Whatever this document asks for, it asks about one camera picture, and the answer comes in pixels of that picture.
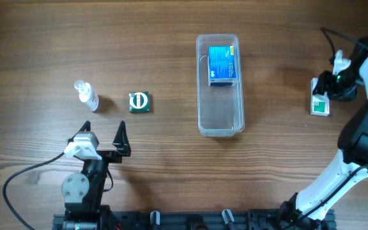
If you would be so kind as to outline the green Zam-Buk box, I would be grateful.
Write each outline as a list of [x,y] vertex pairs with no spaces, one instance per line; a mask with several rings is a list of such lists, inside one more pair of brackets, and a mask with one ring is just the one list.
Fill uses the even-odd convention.
[[148,91],[129,93],[130,113],[147,113],[150,111],[150,94]]

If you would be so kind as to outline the white lotion bottle clear cap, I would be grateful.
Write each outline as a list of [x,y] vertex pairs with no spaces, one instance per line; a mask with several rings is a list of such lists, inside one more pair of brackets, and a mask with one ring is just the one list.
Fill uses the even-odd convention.
[[74,83],[74,88],[79,94],[79,100],[84,103],[91,112],[95,112],[99,106],[99,98],[91,84],[83,80],[77,80]]

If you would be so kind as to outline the blue plaster box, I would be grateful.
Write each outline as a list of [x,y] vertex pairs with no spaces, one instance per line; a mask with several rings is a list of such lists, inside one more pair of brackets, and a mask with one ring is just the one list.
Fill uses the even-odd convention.
[[208,73],[210,82],[229,82],[236,79],[234,55],[234,47],[232,45],[208,47]]

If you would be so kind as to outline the white green medicine box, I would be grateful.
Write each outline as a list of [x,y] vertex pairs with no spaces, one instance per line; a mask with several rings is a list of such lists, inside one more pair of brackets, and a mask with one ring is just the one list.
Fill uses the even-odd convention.
[[317,116],[329,116],[330,114],[330,101],[327,97],[327,93],[323,95],[314,94],[313,90],[318,83],[317,78],[311,80],[311,100],[310,100],[310,114]]

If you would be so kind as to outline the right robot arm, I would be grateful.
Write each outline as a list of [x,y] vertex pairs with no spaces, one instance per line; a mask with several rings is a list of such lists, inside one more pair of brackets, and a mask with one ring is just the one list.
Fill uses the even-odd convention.
[[326,169],[307,188],[282,203],[274,216],[277,229],[327,229],[326,214],[345,193],[368,178],[368,36],[354,39],[349,58],[333,51],[332,71],[316,78],[311,89],[314,97],[350,101],[359,86],[367,100],[342,129],[337,154]]

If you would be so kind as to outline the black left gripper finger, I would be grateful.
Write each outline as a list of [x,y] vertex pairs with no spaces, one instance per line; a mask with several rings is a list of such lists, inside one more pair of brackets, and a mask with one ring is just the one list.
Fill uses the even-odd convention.
[[[85,132],[85,131],[90,131],[91,130],[91,122],[90,121],[86,121],[81,128],[77,131],[78,132]],[[68,142],[73,142],[73,139],[75,138],[76,135],[74,135],[73,137],[68,139]]]
[[112,145],[120,155],[124,157],[131,155],[132,150],[128,141],[126,123],[124,121],[120,122]]

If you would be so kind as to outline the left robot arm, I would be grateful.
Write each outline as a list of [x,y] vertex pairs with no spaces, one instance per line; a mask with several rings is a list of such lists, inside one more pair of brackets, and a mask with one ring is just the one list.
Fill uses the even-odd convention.
[[65,214],[54,218],[53,229],[121,229],[121,223],[112,214],[110,206],[101,202],[103,193],[107,191],[105,181],[112,178],[109,164],[120,164],[123,157],[131,155],[125,122],[120,122],[112,142],[115,150],[98,150],[98,145],[89,121],[68,140],[64,154],[83,161],[83,166],[81,172],[67,176],[61,186]]

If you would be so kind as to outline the clear plastic container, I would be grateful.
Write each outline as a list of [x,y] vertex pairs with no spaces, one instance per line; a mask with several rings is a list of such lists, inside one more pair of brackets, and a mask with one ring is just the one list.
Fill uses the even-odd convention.
[[[232,86],[210,87],[208,47],[233,46],[236,79]],[[238,37],[202,34],[196,39],[198,127],[205,137],[232,137],[245,127],[242,69]]]

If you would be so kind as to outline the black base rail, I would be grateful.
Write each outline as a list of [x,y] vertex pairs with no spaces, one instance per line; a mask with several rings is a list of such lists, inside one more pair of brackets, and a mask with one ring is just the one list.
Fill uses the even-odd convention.
[[274,213],[274,210],[238,211],[232,213],[231,220],[223,212],[157,213],[156,220],[152,214],[138,211],[119,211],[113,216],[117,223],[115,229],[123,230],[271,230],[277,228]]

